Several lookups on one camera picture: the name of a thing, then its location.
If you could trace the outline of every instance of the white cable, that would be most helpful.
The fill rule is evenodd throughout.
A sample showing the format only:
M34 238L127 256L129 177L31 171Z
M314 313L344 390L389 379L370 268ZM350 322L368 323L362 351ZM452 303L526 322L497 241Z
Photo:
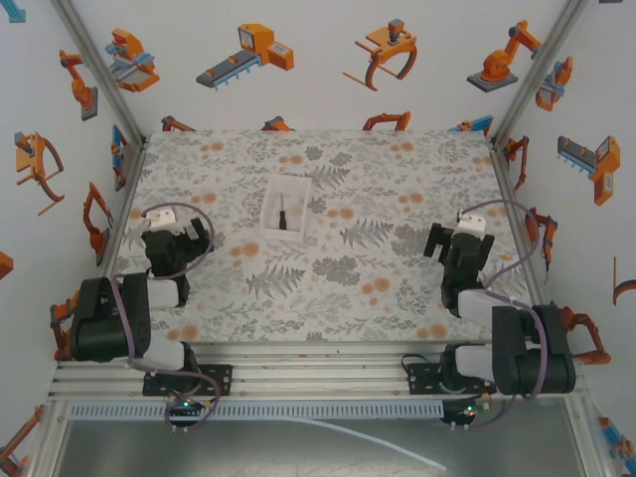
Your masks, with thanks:
M399 447L398 445L392 444L390 442L379 439L377 437L373 437L368 434L363 434L362 432L357 432L355 430L348 429L347 427L341 427L340 425L330 424L328 422L322 422L320 420L302 419L299 417L282 417L280 420L288 420L291 422L298 422L300 424L317 425L318 427L326 427L328 429L337 430L338 432L350 434L355 437L359 437L361 439L369 440L370 442L375 442L376 444L383 445L384 447L388 447L389 449L395 450L401 454L404 454L408 457L418 460L422 464L430 465L432 467L435 467L441 470L442 472L446 472L446 467L444 467L441 464L438 464L437 462L433 462L432 460L427 459L426 457L422 457L421 455L415 454L414 452L411 452L410 450L406 450L403 447Z

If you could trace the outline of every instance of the conveyor illustration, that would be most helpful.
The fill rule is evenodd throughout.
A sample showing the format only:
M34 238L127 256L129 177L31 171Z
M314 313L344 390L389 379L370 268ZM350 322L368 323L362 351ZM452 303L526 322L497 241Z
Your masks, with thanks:
M591 151L571 139L560 136L556 147L558 155L586 171L594 183L594 204L602 206L614 194L614 172L620 167L620 146L613 136Z
M197 76L197 83L219 89L232 78L239 78L254 66L276 65L286 71L294 68L294 52L274 40L274 32L257 23L238 27L241 50Z

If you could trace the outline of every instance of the aluminum frame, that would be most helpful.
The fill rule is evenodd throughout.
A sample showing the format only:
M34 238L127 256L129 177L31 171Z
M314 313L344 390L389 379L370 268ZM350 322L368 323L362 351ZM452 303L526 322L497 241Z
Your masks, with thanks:
M65 27L71 34L79 52L91 66L97 83L102 88L116 115L125 125L132 140L141 145L143 134L128 109L120 91L108 73L97 48L83 26L72 0L51 0ZM506 199L514 198L514 188L507 174L502 154L515 124L539 88L545 72L554 61L557 51L574 27L589 0L567 0L543 48L524 80L520 92L505 115L496 133L491 157L497 180ZM121 217L127 217L134 187L141 173L145 151L135 158ZM506 206L519 253L525 253L530 243L524 234L524 218L515 208ZM121 244L125 221L117 224L107 251L104 274L114 269ZM524 266L532 301L545 302L543 284L531 263ZM289 400L289 399L396 399L413 398L407 391L406 377L398 364L404 353L421 353L436 358L446 343L328 343L328 344L195 344L201 363L230 363L236 367L233 395L228 400ZM609 476L609 457L600 452L604 448L600 431L594 428L588 393L584 379L578 377L573 394L563 396L578 447L581 471L589 476ZM141 395L142 374L127 369L123 364L60 363L51 386L43 422L34 431L31 445L31 463L25 477L55 475L60 456L66 445L65 437L73 401L78 400L156 400Z

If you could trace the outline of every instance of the wall decal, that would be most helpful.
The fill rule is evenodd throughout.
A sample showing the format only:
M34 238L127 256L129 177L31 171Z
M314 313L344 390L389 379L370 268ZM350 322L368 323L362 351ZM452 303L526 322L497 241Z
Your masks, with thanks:
M110 236L110 229L105 229L103 232L92 224L90 221L90 208L92 207L92 201L97 201L99 208L105 213L108 219L108 226L112 227L113 220L112 214L106 205L103 197L99 193L96 185L93 182L88 183L88 195L83 203L83 224L86 226L89 235L90 246L95 250L95 264L101 265L103 261L103 255L106 251L106 245L108 244L108 237Z
M569 306L564 306L559 311L567 333L573 331L578 325L582 325L587 328L592 343L594 344L595 350L578 353L577 355L573 355L574 358L577 358L585 365L606 365L612 361L612 357L605 351L603 342L600 339L598 327L589 315L574 313Z
M37 132L25 136L22 132L16 132L15 134L16 144L16 172L22 172L25 169L29 169L29 175L20 179L17 184L21 186L30 179L33 179L42 188L44 193L52 200L50 204L44 207L38 216L46 212L55 204L61 202L64 196L58 196L49 187L48 181L64 171L64 165L62 159L56 148L51 144L49 139L42 137ZM58 170L53 174L47 175L47 171L44 166L44 153L45 150L53 155L53 159L56 161Z
M558 100L565 94L565 85L572 76L572 57L563 62L556 62L553 71L546 76L535 95L537 106L552 111Z
M126 185L126 176L130 165L125 161L123 154L123 146L126 146L128 141L121 133L121 130L113 124L112 125L112 142L110 143L110 154L112 155L112 171L115 173L115 191L119 190Z
M620 466L617 469L617 472L621 473L623 477L636 475L636 454L634 454L634 444L620 433L618 428L616 428L614 423L609 420L608 417L600 416L598 418L598 423L603 431L603 435L610 445L610 456L612 460L617 462ZM622 473L623 468L627 469L629 474Z
M62 325L75 314L79 298L80 291L78 290L75 295L73 295L73 298L67 299L64 304L51 305L51 308L49 308L49 311L51 312L50 325L53 330L53 335L56 338L56 345L58 346L58 349L53 355L56 361L73 360L73 353L71 351L71 330L65 331L62 328Z
M81 120L86 121L97 116L97 86L87 87L81 79L77 65L83 65L80 55L67 55L60 50L60 64L71 74L71 90L81 106Z
M139 92L159 80L155 73L155 57L143 51L141 42L134 35L115 28L112 39L106 51L112 55L113 64L109 69L119 87Z
M382 114L378 114L377 116L372 116L367 119L365 125L362 126L362 130L371 131L379 122L394 122L396 124L395 131L404 131L406 130L409 121L410 111L407 111L404 114L386 114L383 112Z
M598 146L595 152L560 136L556 146L558 156L570 161L572 167L586 171L594 183L594 204L602 206L614 194L614 172L620 167L620 146L613 136Z
M265 125L260 128L261 131L293 131L291 127L285 123L281 116L265 121Z
M367 73L365 74L365 80L362 81L349 73L343 73L343 75L366 86L371 91L378 90L374 86L374 74L377 69L388 73L398 80L403 80L406 75L408 75L411 68L413 68L415 60L417 59L417 45L415 44L417 37L414 37L411 33L404 29L404 22L396 18L389 22L386 27L382 27L375 32L370 33L366 38L374 45L377 45L377 47L371 48L362 42L356 41L356 45L363 50L366 50L371 55L371 58L369 59L370 64L367 68ZM406 64L398 73L394 73L388 68L383 67L384 63L400 53L408 53L408 59L406 60Z
M484 136L488 135L490 126L493 124L493 116L482 116L472 121L462 121L455 127L448 129L449 131L484 131Z
M616 274L618 270L618 265L616 263L616 257L614 257L614 282L613 282L613 292L612 292L612 301L614 302L614 306L616 306L616 302L618 301L618 297L626 291L636 290L636 279L633 280L625 280L616 284Z
M9 23L25 23L27 21L27 11L18 8L14 0L0 0L0 5L9 14Z
M273 64L287 72L294 68L293 50L276 42L269 28L258 23L243 23L238 27L238 38L241 50L198 75L198 84L219 89L219 84L238 79L239 73L249 73L254 65Z
M13 270L13 258L0 251L0 280Z
M162 131L174 131L175 129L179 131L194 131L194 129L190 126L186 126L183 122L177 121L173 116L165 116L161 119L161 130Z
M535 222L532 220L530 215L535 217L539 224L538 227L535 226ZM528 231L531 243L535 243L535 241L539 239L541 227L545 228L544 239L541 246L541 256L544 258L544 263L546 264L546 283L548 283L548 272L550 271L550 264L553 261L553 240L555 239L558 222L550 216L546 217L539 215L537 213L537 208L532 207L530 209L530 214L526 214L526 230Z
M484 70L466 79L484 92L494 91L517 82L518 78L510 72L509 66L515 59L520 45L532 52L532 58L535 57L541 46L541 42L528 32L526 20L511 28L508 35L510 40L506 45L506 50L497 50L491 53L484 61Z
M504 147L504 158L506 158L506 163L508 164L508 168L510 169L510 163L514 162L517 159L517 151L519 149L522 150L521 156L521 171L519 173L519 179L517 180L517 184L515 185L515 191L518 191L521 186L526 183L526 165L528 162L528 145L530 144L530 138L528 136L524 136L519 141L515 141L514 139L508 139L508 143L506 147Z

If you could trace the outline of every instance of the gray floor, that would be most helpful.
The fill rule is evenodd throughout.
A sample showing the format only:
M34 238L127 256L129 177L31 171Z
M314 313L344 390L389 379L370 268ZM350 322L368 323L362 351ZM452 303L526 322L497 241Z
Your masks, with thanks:
M500 423L449 432L438 420L334 421L447 467L445 476L580 476L558 401L516 402ZM73 422L60 476L426 476L418 462L330 429L291 422L211 422L172 435L159 422Z

